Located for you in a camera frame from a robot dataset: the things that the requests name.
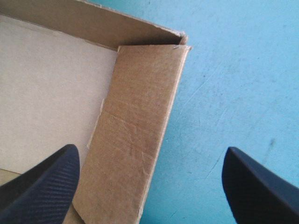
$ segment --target corrugated cardboard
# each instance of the corrugated cardboard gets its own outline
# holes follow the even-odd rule
[[[74,207],[87,224],[135,224],[189,47],[121,46]]]

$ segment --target blue floor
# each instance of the blue floor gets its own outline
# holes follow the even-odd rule
[[[299,1],[93,0],[184,30],[193,46],[141,224],[233,224],[237,146],[299,187]]]

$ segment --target brown cardboard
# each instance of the brown cardboard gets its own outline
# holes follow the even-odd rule
[[[0,0],[0,14],[117,49],[179,44],[184,34],[80,0]]]
[[[0,15],[0,168],[24,173],[66,144],[87,144],[117,52]]]
[[[121,46],[74,207],[87,224],[135,224],[189,47]]]

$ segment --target box side panel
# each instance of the box side panel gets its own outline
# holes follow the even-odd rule
[[[142,214],[189,47],[122,46],[74,207],[87,224]]]
[[[0,13],[116,49],[179,44],[179,32],[77,0],[0,0]]]

